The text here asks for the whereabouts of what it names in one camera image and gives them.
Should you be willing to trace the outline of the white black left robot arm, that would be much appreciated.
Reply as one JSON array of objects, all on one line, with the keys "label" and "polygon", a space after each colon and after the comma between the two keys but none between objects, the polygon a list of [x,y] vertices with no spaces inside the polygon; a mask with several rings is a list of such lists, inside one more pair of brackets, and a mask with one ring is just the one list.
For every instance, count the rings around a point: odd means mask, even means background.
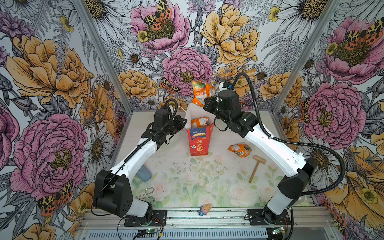
[{"label": "white black left robot arm", "polygon": [[91,208],[118,217],[134,216],[149,222],[153,217],[151,203],[135,198],[132,180],[144,163],[173,135],[181,131],[187,120],[177,114],[178,108],[156,110],[154,121],[142,134],[136,148],[110,170],[101,170],[95,180],[95,195]]}]

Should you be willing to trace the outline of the orange snack bag top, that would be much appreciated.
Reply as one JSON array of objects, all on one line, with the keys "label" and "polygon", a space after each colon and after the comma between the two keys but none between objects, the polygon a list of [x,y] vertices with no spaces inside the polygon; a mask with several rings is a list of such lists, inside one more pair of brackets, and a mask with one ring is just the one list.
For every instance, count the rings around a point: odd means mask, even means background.
[{"label": "orange snack bag top", "polygon": [[191,129],[208,127],[208,117],[200,117],[191,120]]}]

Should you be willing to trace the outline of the metal paper clip upper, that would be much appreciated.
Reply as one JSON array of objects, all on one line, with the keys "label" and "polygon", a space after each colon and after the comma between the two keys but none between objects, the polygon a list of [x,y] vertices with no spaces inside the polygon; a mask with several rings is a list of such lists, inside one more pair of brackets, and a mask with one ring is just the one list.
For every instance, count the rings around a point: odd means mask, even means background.
[{"label": "metal paper clip upper", "polygon": [[153,187],[146,188],[144,193],[141,195],[136,196],[138,199],[148,199],[148,198],[153,198],[152,193],[155,191]]}]

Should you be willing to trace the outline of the wooden mallet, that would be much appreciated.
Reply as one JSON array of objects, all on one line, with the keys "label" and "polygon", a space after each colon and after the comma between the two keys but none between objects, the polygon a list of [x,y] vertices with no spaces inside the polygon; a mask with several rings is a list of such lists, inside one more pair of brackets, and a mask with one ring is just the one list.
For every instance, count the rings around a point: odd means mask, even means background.
[{"label": "wooden mallet", "polygon": [[249,183],[252,183],[252,181],[253,181],[253,179],[254,179],[254,177],[256,175],[256,172],[258,170],[259,165],[265,165],[266,164],[266,160],[264,158],[261,158],[261,157],[256,156],[256,155],[254,155],[253,158],[254,158],[254,160],[257,161],[257,163],[256,163],[256,166],[255,166],[252,174],[251,174],[251,177],[249,179]]}]

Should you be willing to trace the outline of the blue grey oval sponge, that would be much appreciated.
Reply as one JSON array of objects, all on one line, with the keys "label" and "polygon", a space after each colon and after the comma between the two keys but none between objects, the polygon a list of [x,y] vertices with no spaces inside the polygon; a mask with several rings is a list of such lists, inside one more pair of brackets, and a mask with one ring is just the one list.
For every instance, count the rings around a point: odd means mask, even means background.
[{"label": "blue grey oval sponge", "polygon": [[145,166],[141,166],[140,169],[137,172],[137,176],[143,181],[147,182],[151,179],[152,173],[151,171]]}]

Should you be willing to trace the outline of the red paper gift bag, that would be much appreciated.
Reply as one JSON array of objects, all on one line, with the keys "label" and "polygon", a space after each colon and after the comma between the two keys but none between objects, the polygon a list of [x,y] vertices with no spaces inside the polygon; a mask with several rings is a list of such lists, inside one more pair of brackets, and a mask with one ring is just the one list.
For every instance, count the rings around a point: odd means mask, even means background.
[{"label": "red paper gift bag", "polygon": [[[191,120],[208,117],[208,127],[191,129]],[[214,129],[215,115],[205,111],[202,107],[189,104],[186,111],[187,123],[185,129],[188,133],[188,141],[191,156],[206,156],[209,153],[211,135]]]}]

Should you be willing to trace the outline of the small wrapped candy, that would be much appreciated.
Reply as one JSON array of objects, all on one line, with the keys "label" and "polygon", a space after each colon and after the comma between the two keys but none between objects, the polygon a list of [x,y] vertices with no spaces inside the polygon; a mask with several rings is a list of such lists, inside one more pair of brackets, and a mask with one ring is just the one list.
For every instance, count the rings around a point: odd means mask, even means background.
[{"label": "small wrapped candy", "polygon": [[199,210],[198,210],[198,214],[200,217],[202,216],[206,216],[209,211],[212,209],[212,204],[205,204],[203,205]]}]

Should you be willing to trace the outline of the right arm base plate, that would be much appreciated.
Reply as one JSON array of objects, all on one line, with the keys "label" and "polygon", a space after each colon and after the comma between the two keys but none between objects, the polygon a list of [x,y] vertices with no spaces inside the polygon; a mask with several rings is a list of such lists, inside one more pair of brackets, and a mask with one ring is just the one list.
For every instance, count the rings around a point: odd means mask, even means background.
[{"label": "right arm base plate", "polygon": [[247,217],[251,226],[288,226],[291,218],[287,210],[276,215],[267,209],[247,209]]}]

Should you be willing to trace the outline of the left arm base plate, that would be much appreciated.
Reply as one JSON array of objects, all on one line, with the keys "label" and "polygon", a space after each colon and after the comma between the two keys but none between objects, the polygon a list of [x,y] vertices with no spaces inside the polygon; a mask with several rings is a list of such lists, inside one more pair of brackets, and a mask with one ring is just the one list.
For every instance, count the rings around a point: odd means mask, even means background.
[{"label": "left arm base plate", "polygon": [[144,217],[127,215],[125,227],[164,227],[167,222],[167,210],[150,210]]}]

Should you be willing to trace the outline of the aluminium front rail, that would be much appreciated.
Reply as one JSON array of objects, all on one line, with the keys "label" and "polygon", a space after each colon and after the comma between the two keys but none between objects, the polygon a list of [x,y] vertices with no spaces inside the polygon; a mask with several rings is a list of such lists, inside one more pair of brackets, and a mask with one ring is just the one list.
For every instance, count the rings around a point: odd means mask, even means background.
[{"label": "aluminium front rail", "polygon": [[[208,215],[199,216],[197,208],[167,209],[166,229],[221,229],[248,228],[247,208],[212,208]],[[299,228],[334,227],[331,214],[325,207],[294,206],[294,225]],[[116,216],[98,217],[86,213],[80,223],[80,230],[116,229],[124,221]]]}]

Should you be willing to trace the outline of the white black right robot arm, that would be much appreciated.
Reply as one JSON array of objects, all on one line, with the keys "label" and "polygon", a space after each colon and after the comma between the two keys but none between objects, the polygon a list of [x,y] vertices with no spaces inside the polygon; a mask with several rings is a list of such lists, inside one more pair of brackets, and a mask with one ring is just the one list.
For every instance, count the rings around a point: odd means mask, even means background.
[{"label": "white black right robot arm", "polygon": [[282,213],[300,198],[314,172],[316,161],[305,159],[278,142],[266,130],[258,114],[241,109],[239,96],[233,90],[223,90],[217,97],[205,98],[204,110],[262,150],[285,174],[277,191],[258,216],[267,224],[275,224]]}]

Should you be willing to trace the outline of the orange snack bag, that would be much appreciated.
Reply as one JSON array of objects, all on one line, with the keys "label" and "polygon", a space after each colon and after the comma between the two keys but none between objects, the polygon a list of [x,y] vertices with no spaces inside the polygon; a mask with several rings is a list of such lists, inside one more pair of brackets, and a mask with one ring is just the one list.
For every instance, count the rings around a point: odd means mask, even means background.
[{"label": "orange snack bag", "polygon": [[252,151],[252,149],[245,143],[231,145],[228,150],[237,154],[240,158],[248,157]]},{"label": "orange snack bag", "polygon": [[200,117],[191,120],[191,129],[208,127],[208,117]]},{"label": "orange snack bag", "polygon": [[193,87],[193,103],[199,107],[204,107],[205,98],[210,98],[215,95],[216,88],[212,85],[201,82],[201,81],[192,81]]}]

